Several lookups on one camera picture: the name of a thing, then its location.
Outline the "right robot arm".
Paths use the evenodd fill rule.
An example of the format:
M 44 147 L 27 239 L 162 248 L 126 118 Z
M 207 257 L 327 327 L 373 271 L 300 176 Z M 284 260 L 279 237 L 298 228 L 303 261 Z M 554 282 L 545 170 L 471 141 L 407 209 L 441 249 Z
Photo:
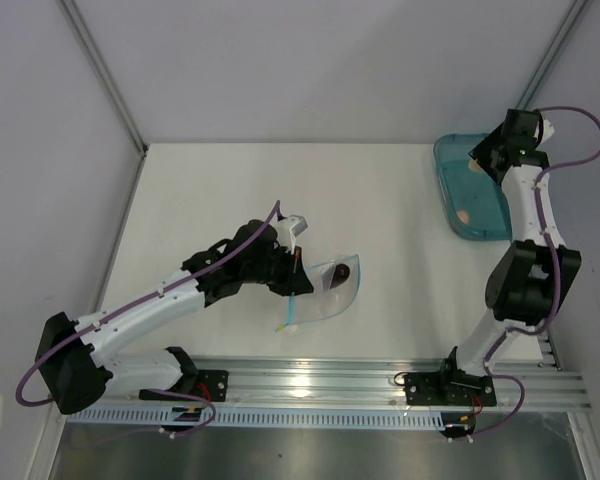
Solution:
M 553 215 L 544 133 L 539 111 L 510 109 L 470 153 L 507 201 L 512 241 L 487 280 L 482 320 L 441 366 L 436 389 L 448 403 L 491 388 L 501 354 L 548 328 L 580 269 L 581 254 L 567 247 Z

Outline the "aluminium rail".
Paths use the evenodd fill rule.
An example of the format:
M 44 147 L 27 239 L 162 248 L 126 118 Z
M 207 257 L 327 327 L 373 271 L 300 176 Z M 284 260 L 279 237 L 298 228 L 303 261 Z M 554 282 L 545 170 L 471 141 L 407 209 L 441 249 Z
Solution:
M 195 357 L 193 361 L 200 369 L 229 373 L 224 406 L 256 408 L 416 410 L 393 377 L 399 372 L 438 368 L 436 361 L 386 359 Z M 523 383 L 523 412 L 592 410 L 579 373 L 525 362 L 499 363 L 495 372 Z

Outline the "teal plastic bin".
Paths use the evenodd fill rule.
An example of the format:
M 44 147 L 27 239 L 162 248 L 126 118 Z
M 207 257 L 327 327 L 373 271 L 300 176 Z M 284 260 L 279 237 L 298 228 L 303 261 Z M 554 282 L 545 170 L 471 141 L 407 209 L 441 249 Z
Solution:
M 448 134 L 433 145 L 433 157 L 439 191 L 451 229 L 471 241 L 510 241 L 509 210 L 498 185 L 486 174 L 468 168 L 469 152 L 480 143 L 482 134 Z M 464 224 L 458 210 L 470 217 Z

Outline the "purple eggplant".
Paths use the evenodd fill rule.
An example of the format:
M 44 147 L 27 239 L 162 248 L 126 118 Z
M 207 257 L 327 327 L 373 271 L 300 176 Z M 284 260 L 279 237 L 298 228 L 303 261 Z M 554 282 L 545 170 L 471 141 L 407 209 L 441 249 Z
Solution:
M 322 276 L 323 288 L 326 291 L 334 290 L 345 284 L 351 275 L 350 267 L 345 263 L 330 265 Z

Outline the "clear zip top bag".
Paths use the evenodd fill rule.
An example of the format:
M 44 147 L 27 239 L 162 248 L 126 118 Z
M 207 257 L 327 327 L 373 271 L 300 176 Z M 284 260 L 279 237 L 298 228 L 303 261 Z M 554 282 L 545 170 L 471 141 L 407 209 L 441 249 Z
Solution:
M 330 265 L 345 263 L 350 267 L 349 280 L 340 287 L 326 291 L 322 276 Z M 314 292 L 291 296 L 284 321 L 277 332 L 295 330 L 298 326 L 328 320 L 340 315 L 355 301 L 360 288 L 360 258 L 357 254 L 339 256 L 335 259 L 304 268 L 314 286 Z

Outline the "right aluminium frame post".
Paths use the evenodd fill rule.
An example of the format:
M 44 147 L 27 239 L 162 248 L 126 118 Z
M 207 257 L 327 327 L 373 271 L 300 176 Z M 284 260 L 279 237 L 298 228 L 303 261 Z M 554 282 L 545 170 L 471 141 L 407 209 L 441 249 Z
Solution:
M 549 42 L 540 50 L 539 60 L 522 89 L 515 109 L 531 109 L 594 4 L 594 0 L 573 0 L 569 3 L 566 13 L 550 35 Z

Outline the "aluminium frame post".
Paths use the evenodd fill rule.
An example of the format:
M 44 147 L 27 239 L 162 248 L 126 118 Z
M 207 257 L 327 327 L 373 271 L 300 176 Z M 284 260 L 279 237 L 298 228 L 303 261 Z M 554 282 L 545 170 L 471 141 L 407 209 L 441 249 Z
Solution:
M 594 0 L 573 0 L 569 3 L 566 13 L 550 35 L 549 42 L 540 50 L 539 60 L 522 89 L 515 109 L 531 109 L 594 4 Z
M 78 3 L 73 0 L 58 0 L 56 1 L 56 5 L 64 16 L 69 29 L 129 141 L 136 152 L 143 157 L 148 150 L 148 146 L 142 138 L 140 130 L 84 19 Z

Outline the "pink egg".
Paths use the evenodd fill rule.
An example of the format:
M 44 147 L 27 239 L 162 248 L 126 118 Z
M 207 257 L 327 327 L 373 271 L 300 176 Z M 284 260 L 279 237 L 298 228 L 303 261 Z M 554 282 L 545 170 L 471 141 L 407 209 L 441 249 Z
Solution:
M 458 218 L 464 223 L 464 224 L 468 224 L 470 221 L 470 217 L 467 211 L 464 210 L 458 210 L 457 211 L 457 216 Z

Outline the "cream white egg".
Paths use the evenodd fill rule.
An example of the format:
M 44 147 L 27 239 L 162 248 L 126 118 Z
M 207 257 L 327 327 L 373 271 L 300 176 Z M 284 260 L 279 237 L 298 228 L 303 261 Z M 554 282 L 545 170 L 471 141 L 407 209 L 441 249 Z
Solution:
M 477 174 L 483 174 L 483 173 L 484 173 L 484 170 L 482 169 L 482 167 L 481 167 L 481 166 L 479 165 L 479 163 L 478 163 L 476 160 L 474 160 L 474 159 L 471 159 L 471 160 L 468 162 L 468 168 L 469 168 L 469 169 L 470 169 L 472 172 L 474 172 L 474 173 L 477 173 Z

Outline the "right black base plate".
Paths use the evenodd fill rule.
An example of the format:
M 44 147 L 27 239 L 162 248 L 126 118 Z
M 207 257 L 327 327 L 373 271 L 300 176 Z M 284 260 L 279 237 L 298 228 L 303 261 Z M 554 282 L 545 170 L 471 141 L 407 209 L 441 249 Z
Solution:
M 465 373 L 398 372 L 393 383 L 400 387 L 411 406 L 495 407 L 497 398 L 489 376 Z

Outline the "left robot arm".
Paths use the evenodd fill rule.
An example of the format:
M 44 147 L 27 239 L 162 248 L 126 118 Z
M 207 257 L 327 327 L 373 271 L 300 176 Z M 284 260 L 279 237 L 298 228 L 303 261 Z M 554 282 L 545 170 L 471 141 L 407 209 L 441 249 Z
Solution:
M 264 285 L 281 297 L 312 293 L 297 244 L 306 228 L 297 215 L 281 216 L 274 224 L 251 220 L 233 238 L 194 254 L 155 289 L 111 313 L 50 317 L 35 361 L 51 402 L 71 415 L 105 396 L 189 398 L 199 373 L 183 348 L 169 346 L 153 355 L 125 355 L 123 349 L 170 321 L 238 294 L 245 285 Z

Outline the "left aluminium frame post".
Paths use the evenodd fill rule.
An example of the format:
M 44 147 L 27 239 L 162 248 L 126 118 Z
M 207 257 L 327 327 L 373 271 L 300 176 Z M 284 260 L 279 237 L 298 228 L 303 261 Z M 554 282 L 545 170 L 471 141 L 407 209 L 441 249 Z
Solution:
M 56 5 L 64 16 L 69 29 L 129 141 L 136 152 L 143 157 L 148 150 L 148 146 L 142 138 L 140 130 L 84 19 L 78 3 L 73 0 L 58 0 L 56 1 Z

